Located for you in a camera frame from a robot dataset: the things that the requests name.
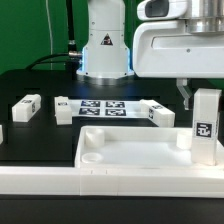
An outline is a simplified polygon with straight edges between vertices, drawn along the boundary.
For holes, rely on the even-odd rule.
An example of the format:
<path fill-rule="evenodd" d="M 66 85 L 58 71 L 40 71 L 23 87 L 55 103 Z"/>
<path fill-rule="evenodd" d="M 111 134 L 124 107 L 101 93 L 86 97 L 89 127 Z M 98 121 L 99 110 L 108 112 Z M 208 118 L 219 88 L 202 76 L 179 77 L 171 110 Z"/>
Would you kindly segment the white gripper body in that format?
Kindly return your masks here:
<path fill-rule="evenodd" d="M 224 34 L 190 34 L 181 20 L 145 22 L 132 59 L 139 77 L 224 78 Z"/>

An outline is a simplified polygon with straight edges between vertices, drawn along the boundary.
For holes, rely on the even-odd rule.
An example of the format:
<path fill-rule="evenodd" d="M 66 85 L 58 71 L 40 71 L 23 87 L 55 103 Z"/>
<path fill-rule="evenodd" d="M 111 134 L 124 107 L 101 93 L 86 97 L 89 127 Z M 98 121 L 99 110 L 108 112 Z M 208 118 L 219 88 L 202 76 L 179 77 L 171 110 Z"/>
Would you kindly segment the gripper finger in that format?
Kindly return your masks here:
<path fill-rule="evenodd" d="M 188 110 L 189 102 L 190 102 L 190 98 L 191 98 L 191 90 L 188 86 L 188 80 L 185 78 L 178 78 L 176 80 L 176 86 L 184 99 L 184 101 L 183 101 L 184 108 L 186 110 Z"/>

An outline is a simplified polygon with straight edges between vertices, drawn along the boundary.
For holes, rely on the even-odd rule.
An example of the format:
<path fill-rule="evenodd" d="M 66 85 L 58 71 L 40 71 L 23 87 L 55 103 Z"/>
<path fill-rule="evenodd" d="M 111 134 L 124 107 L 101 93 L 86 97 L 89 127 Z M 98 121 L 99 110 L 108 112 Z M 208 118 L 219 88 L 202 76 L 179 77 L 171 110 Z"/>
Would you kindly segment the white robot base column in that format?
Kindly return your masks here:
<path fill-rule="evenodd" d="M 89 38 L 77 74 L 94 79 L 119 79 L 134 74 L 124 41 L 123 0 L 88 0 Z"/>

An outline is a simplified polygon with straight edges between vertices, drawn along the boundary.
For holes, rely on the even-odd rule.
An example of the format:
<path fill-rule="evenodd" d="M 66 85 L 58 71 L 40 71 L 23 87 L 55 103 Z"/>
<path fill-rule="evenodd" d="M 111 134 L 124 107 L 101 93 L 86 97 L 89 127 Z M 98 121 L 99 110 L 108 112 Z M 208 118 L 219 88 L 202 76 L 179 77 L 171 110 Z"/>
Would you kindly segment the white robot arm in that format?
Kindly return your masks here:
<path fill-rule="evenodd" d="M 224 0 L 143 0 L 137 16 L 135 73 L 174 78 L 190 109 L 190 79 L 224 78 Z"/>

